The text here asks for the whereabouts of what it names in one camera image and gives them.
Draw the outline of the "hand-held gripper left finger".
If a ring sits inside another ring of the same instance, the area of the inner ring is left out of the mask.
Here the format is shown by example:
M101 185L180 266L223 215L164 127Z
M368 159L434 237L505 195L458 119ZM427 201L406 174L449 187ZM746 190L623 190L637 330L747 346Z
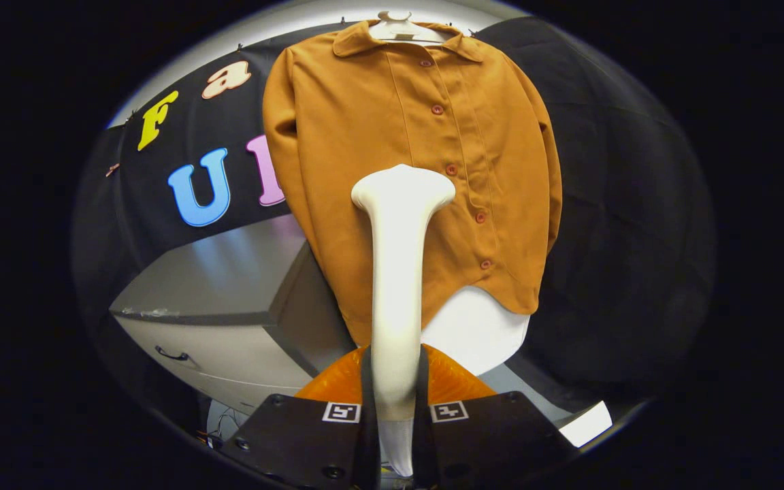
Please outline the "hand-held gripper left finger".
M271 394L223 444L232 462L284 487L379 489L380 441L374 406L371 350L358 348L329 366L329 387L320 400Z

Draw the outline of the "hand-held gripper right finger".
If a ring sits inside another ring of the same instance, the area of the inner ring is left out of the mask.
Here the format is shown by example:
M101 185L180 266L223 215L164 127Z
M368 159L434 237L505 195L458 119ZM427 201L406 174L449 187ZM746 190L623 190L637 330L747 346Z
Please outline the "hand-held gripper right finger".
M495 393L421 348L412 437L417 489L529 489L578 449L520 391Z

